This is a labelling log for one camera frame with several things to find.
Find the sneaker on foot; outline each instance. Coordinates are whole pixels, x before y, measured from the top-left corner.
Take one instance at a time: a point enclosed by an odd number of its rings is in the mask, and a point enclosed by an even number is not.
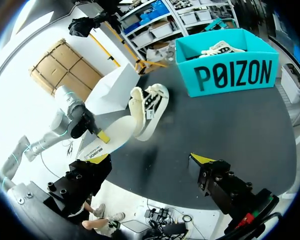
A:
[[[209,50],[203,50],[201,51],[201,56],[199,58],[204,58],[208,56],[218,55],[218,54],[226,54],[226,53],[240,53],[244,52],[244,50],[234,48],[230,46],[225,41],[220,41],[214,46],[211,46]]]
[[[112,215],[112,216],[107,216],[105,219],[108,219],[109,222],[112,222],[112,221],[122,221],[124,218],[126,217],[126,215],[123,213],[123,212],[119,212],[115,215]]]
[[[97,218],[103,218],[104,213],[105,213],[106,205],[103,203],[100,204],[100,206],[93,211],[93,215],[96,216]]]
[[[169,102],[169,91],[162,84],[149,86],[145,91],[140,87],[131,90],[129,101],[131,116],[136,119],[133,135],[140,141],[147,141],[154,133],[156,126]]]

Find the cardboard panel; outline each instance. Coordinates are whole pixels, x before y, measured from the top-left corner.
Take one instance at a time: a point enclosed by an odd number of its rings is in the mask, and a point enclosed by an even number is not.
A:
[[[94,89],[97,82],[101,79],[100,74],[91,68],[83,59],[73,66],[71,72],[91,90]]]
[[[55,89],[54,86],[52,86],[49,82],[47,82],[36,69],[33,69],[31,71],[31,77],[48,93],[51,94],[54,91]]]
[[[56,86],[56,88],[60,86],[67,86],[71,91],[73,91],[79,98],[83,101],[86,101],[91,90],[84,85],[81,81],[77,80],[70,72],[68,72],[65,77],[61,80],[61,82]]]
[[[49,94],[54,96],[56,88],[66,85],[84,101],[102,78],[64,39],[54,44],[29,71]]]
[[[81,57],[71,50],[66,44],[60,45],[51,52],[51,55],[57,59],[66,69],[71,69]]]
[[[36,69],[53,86],[56,86],[67,72],[67,70],[50,55],[46,56],[38,64]]]

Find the white bin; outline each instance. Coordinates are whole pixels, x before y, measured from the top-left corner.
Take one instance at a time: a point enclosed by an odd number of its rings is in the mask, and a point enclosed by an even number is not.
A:
[[[160,22],[158,24],[155,24],[155,26],[152,26],[150,28],[150,32],[152,32],[153,35],[158,39],[168,34],[172,34],[173,30],[169,22]]]
[[[138,36],[136,36],[134,39],[132,39],[132,42],[134,42],[138,47],[142,47],[146,44],[151,43],[153,39],[154,37],[149,31],[144,31]]]
[[[200,10],[197,11],[195,14],[198,16],[200,21],[206,21],[212,19],[209,10]]]
[[[185,25],[194,24],[197,22],[194,12],[188,12],[180,15],[181,19],[184,21]]]
[[[281,86],[292,104],[300,101],[300,89],[284,66],[282,66]]]
[[[192,4],[192,6],[200,6],[201,5],[199,0],[189,0],[189,2]]]

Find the blue bin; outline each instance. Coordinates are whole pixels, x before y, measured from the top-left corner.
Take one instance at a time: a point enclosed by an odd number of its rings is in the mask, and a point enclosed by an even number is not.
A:
[[[142,20],[149,19],[148,13],[143,13],[143,14],[141,14],[141,15],[140,15],[140,18],[141,18]]]
[[[169,13],[168,8],[164,4],[158,5],[155,10],[160,14],[160,16]]]
[[[141,20],[139,23],[140,23],[140,26],[142,26],[144,24],[147,24],[148,22],[150,22],[150,19],[146,18],[146,19]]]
[[[247,52],[191,59],[222,40]],[[272,88],[275,85],[279,53],[244,29],[221,29],[178,38],[176,63],[189,96],[198,97]]]
[[[128,26],[126,29],[124,29],[123,32],[124,32],[125,34],[128,34],[128,33],[132,32],[133,30],[135,30],[135,29],[136,29],[137,27],[139,27],[139,26],[140,26],[140,23],[139,23],[139,22],[136,22],[136,23],[134,23],[134,24]]]
[[[156,11],[156,10],[154,10],[154,11],[148,13],[148,18],[149,18],[150,20],[156,19],[156,18],[159,17],[159,16],[161,16],[161,15],[160,15],[159,12]]]
[[[169,13],[169,10],[166,7],[166,5],[164,5],[164,3],[160,0],[155,1],[151,5],[153,6],[153,9],[156,10],[159,13],[160,16]]]

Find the black table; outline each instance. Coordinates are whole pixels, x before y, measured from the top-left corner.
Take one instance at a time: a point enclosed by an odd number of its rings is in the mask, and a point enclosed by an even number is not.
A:
[[[188,174],[188,156],[195,153],[230,163],[236,176],[253,183],[254,193],[267,188],[279,195],[292,186],[295,137],[275,87],[190,98],[176,66],[144,75],[137,85],[145,89],[155,83],[168,88],[169,104],[148,141],[131,138],[111,154],[108,181],[168,205],[217,209]],[[96,122],[105,129],[125,115],[128,107],[99,115]],[[94,139],[88,133],[80,150]]]

